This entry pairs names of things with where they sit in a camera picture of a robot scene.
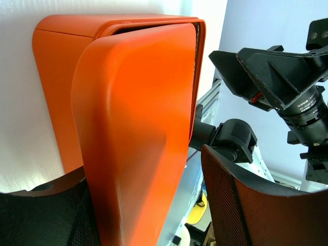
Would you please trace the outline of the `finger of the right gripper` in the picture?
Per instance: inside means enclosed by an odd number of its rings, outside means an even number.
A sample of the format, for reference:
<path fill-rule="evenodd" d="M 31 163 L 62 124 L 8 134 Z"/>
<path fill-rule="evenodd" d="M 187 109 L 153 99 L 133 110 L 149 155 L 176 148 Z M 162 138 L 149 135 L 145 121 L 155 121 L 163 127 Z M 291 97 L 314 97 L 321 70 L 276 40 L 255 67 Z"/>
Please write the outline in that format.
<path fill-rule="evenodd" d="M 213 51 L 209 59 L 234 95 L 250 100 L 258 93 L 258 88 L 238 61 L 235 53 Z"/>

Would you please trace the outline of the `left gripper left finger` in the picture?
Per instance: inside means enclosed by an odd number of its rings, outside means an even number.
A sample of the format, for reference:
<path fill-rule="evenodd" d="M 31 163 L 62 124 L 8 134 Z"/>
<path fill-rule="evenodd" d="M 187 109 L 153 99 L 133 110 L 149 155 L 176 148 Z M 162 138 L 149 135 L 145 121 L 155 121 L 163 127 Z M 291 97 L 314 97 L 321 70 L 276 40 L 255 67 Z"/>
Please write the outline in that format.
<path fill-rule="evenodd" d="M 83 167 L 31 191 L 1 193 L 1 245 L 100 245 Z"/>

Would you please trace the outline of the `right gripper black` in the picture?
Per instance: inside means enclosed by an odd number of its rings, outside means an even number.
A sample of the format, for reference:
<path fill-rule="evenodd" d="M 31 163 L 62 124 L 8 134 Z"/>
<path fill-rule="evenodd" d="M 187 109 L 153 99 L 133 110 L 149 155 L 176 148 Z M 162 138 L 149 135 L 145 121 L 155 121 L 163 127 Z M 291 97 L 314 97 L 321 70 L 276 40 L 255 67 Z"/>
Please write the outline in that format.
<path fill-rule="evenodd" d="M 288 142 L 324 146 L 327 142 L 327 105 L 322 93 L 327 81 L 327 19 L 310 23 L 307 53 L 243 48 L 236 58 L 290 128 Z"/>

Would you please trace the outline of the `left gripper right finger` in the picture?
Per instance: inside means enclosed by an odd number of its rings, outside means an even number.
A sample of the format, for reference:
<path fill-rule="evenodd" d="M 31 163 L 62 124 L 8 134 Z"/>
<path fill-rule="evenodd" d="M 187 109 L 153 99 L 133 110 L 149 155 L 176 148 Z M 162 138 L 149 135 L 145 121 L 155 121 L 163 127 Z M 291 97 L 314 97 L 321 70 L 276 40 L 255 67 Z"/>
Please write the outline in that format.
<path fill-rule="evenodd" d="M 201 164 L 217 245 L 327 245 L 327 190 L 279 185 L 206 145 Z"/>

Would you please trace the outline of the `orange box lid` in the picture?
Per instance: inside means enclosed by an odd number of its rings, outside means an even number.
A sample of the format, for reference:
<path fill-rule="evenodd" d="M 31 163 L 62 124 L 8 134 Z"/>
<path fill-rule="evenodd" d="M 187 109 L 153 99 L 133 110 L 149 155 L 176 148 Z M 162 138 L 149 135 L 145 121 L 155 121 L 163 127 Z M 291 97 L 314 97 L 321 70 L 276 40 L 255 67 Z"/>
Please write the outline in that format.
<path fill-rule="evenodd" d="M 102 245 L 156 245 L 185 168 L 196 31 L 102 37 L 73 77 L 72 108 Z"/>

